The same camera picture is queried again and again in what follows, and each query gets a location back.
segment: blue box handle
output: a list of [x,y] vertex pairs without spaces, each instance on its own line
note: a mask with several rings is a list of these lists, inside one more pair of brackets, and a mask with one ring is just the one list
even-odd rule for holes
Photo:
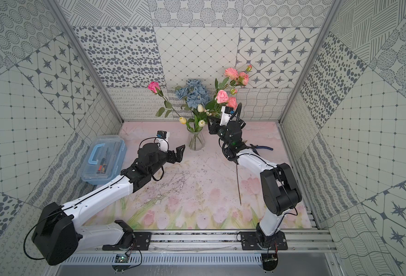
[[91,165],[97,165],[97,161],[98,161],[98,160],[94,161],[93,158],[94,158],[94,156],[95,156],[95,154],[96,154],[97,149],[100,148],[100,147],[103,147],[103,146],[105,146],[105,143],[97,144],[97,145],[93,148],[93,151],[91,152],[90,158],[88,159],[88,163],[90,163]]

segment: white tulip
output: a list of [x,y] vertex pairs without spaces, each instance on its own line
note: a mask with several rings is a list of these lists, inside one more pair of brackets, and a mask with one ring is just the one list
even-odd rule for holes
[[203,105],[199,104],[199,105],[197,106],[197,111],[198,111],[198,112],[203,112],[203,111],[204,111]]

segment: glass vase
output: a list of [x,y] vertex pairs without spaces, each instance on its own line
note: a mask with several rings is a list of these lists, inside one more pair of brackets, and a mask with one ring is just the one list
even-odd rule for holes
[[202,131],[189,132],[188,135],[188,148],[192,151],[199,151],[205,146]]

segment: metal grate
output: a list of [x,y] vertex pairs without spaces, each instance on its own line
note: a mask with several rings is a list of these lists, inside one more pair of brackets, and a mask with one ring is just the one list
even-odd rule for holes
[[[116,253],[78,253],[63,265],[137,265],[140,253],[133,253],[128,262],[116,262]],[[143,253],[143,265],[261,265],[260,253]]]

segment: tulip print tablecloth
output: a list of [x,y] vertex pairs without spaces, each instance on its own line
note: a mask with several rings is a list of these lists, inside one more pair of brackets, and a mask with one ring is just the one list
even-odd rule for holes
[[[169,146],[186,144],[188,131],[178,122],[125,122],[119,133],[128,147],[122,168],[137,157],[141,140],[170,132]],[[206,146],[194,152],[184,151],[181,163],[164,166],[164,177],[151,180],[139,191],[106,207],[85,225],[109,224],[123,219],[133,229],[253,229],[266,210],[258,175],[238,166],[241,205],[238,195],[236,165],[229,162],[218,145],[218,136],[204,127]],[[277,127],[273,122],[248,122],[243,129],[247,144],[270,146],[258,149],[272,162],[288,163]],[[158,179],[161,171],[155,175]],[[311,228],[303,202],[297,204],[298,216],[284,218],[282,228]]]

